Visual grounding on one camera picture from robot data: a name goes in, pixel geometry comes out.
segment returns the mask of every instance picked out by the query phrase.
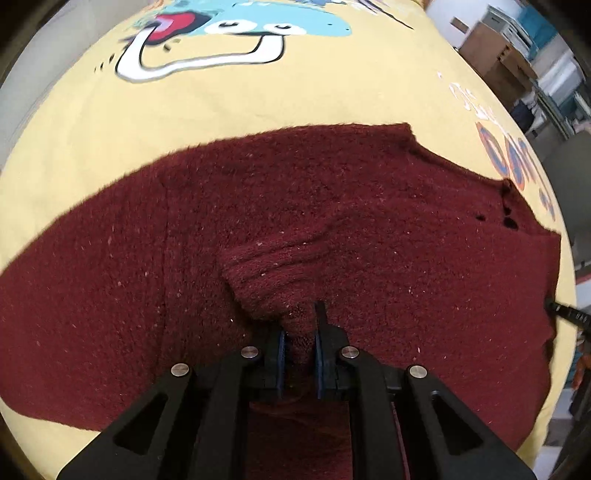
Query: cartoon mouth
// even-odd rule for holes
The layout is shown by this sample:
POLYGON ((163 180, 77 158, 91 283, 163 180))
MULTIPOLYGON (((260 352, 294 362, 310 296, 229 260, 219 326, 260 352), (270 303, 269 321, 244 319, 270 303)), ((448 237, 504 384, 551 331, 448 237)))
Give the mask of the cartoon mouth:
POLYGON ((157 15, 155 22, 148 25, 154 25, 156 28, 148 37, 146 45, 159 45, 169 38, 189 33, 205 25, 211 19, 209 15, 191 11, 157 15))
POLYGON ((248 53, 231 53, 192 59, 177 60, 160 67, 146 67, 142 63, 142 51, 149 45, 152 33, 159 25, 150 25, 141 30, 117 62, 115 71, 130 82, 158 80, 182 70, 198 70, 221 65, 270 63, 279 60, 284 51, 282 35, 264 34, 254 50, 248 53))

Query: maroon knit sweater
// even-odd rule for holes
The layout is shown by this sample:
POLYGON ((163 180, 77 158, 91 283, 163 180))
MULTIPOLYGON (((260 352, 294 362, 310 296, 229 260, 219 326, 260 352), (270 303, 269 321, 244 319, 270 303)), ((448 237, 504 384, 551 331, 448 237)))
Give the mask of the maroon knit sweater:
MULTIPOLYGON (((0 395, 102 429, 172 364, 213 362, 268 320, 300 387, 322 299, 353 344, 425 365, 516 449, 550 385, 559 258, 510 182, 430 153, 407 125, 217 141, 118 180, 4 271, 0 395)), ((344 406, 301 400, 250 425, 257 479, 350 477, 344 406)))

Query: yellow tablecloth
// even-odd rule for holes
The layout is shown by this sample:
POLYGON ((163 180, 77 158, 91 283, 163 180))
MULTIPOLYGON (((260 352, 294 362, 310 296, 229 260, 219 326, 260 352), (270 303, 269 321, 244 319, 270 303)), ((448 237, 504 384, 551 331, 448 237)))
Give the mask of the yellow tablecloth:
MULTIPOLYGON (((419 2, 323 3, 158 0, 107 33, 55 85, 0 177, 0 272, 56 217, 170 151, 293 125, 408 122, 428 149, 522 188, 538 221, 563 234, 557 299, 574 304, 570 245, 541 164, 419 2)), ((529 463, 575 334, 558 323, 552 389, 519 452, 529 463)), ((48 479, 97 435, 2 401, 0 411, 48 479)))

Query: cartoon print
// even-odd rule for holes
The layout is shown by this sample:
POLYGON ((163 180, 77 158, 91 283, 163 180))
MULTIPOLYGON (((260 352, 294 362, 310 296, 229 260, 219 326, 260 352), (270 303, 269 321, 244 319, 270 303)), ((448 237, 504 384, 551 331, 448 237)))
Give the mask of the cartoon print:
MULTIPOLYGON (((385 7, 389 6, 384 0, 375 0, 375 1, 384 5, 385 7)), ((352 5, 353 7, 367 10, 368 12, 370 12, 371 14, 374 14, 374 15, 378 15, 378 13, 384 14, 387 17, 390 17, 392 20, 398 22, 399 24, 404 25, 405 27, 410 28, 411 30, 414 30, 413 27, 411 27, 410 25, 407 25, 402 20, 399 20, 398 18, 396 18, 392 14, 389 14, 388 12, 386 12, 386 10, 381 8, 379 5, 376 5, 374 2, 372 2, 372 0, 352 0, 352 1, 351 0, 294 0, 294 2, 298 2, 300 4, 317 5, 318 7, 324 7, 326 4, 349 4, 349 5, 352 5)))
MULTIPOLYGON (((437 77, 443 80, 443 74, 441 72, 437 72, 437 77)), ((483 105, 477 103, 476 96, 469 89, 462 88, 457 82, 450 83, 449 89, 457 100, 464 103, 463 107, 468 112, 474 110, 474 114, 478 118, 476 129, 478 130, 480 141, 497 173, 503 178, 512 179, 521 191, 530 182, 536 184, 536 188, 539 185, 540 202, 550 214, 552 220, 556 221, 556 211, 550 196, 550 186, 546 184, 542 173, 530 153, 527 143, 522 138, 516 141, 495 118, 491 107, 485 108, 483 105), (481 123, 482 121, 490 121, 501 130, 505 143, 504 149, 501 148, 501 143, 499 143, 495 136, 481 123)))
POLYGON ((324 10, 277 2, 177 0, 155 17, 136 25, 140 32, 117 62, 117 75, 130 82, 149 82, 181 70, 222 65, 262 64, 277 61, 291 35, 344 37, 351 34, 347 22, 324 10), (254 50, 177 60, 159 67, 142 63, 145 46, 158 45, 177 35, 254 35, 254 50))

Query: cartoon face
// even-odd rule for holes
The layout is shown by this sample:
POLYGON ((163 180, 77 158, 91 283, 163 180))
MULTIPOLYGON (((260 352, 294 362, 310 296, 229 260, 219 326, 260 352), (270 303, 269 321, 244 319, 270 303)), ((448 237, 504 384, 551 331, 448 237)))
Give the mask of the cartoon face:
POLYGON ((180 70, 230 64, 270 63, 281 58, 285 38, 293 35, 344 37, 350 26, 336 15, 315 7, 276 2, 210 2, 177 0, 155 17, 137 24, 142 30, 117 62, 117 75, 132 82, 147 82, 180 70), (178 60, 161 67, 142 64, 144 46, 158 45, 177 35, 255 35, 259 43, 248 53, 178 60))

